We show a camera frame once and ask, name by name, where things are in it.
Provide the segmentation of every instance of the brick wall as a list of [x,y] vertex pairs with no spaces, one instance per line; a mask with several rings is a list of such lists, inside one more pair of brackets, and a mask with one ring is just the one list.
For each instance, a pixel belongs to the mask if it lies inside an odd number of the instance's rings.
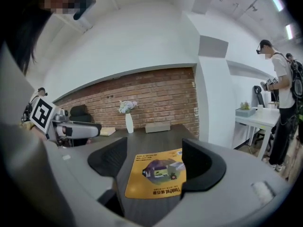
[[135,128],[146,123],[170,121],[184,124],[199,135],[198,106],[192,68],[174,68],[135,73],[94,84],[72,93],[55,104],[70,111],[85,104],[88,113],[103,126],[124,129],[125,116],[119,100],[138,102],[131,111]]

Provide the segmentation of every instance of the dark table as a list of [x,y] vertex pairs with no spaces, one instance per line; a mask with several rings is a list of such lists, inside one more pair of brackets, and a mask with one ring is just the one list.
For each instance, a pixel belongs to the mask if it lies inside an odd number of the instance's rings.
[[118,174],[117,185],[121,202],[125,210],[125,218],[145,227],[151,227],[165,217],[178,203],[180,196],[163,199],[129,199],[125,190],[130,176],[135,155],[168,151],[182,148],[182,139],[196,139],[184,125],[172,125],[170,131],[145,133],[145,129],[117,130],[111,136],[99,136],[92,142],[100,142],[108,138],[128,137],[127,158]]

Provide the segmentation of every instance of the hand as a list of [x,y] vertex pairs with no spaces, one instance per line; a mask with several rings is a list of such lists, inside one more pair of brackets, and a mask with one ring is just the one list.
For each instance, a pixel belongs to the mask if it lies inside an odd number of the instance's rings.
[[274,90],[274,86],[273,85],[268,85],[267,86],[267,90],[268,91],[273,91]]

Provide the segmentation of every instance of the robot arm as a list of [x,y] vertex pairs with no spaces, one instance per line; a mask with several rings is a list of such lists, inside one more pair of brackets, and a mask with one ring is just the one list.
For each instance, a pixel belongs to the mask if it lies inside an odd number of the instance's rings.
[[93,138],[100,135],[101,124],[70,121],[67,111],[47,102],[40,97],[37,99],[30,116],[46,136],[47,140],[59,143],[62,140]]

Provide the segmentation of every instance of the backpack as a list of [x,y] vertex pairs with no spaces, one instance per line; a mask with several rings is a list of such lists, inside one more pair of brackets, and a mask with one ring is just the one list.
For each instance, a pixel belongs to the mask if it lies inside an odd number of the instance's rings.
[[300,62],[293,60],[290,64],[290,71],[293,78],[292,87],[290,89],[293,94],[293,98],[296,102],[303,102],[303,66]]

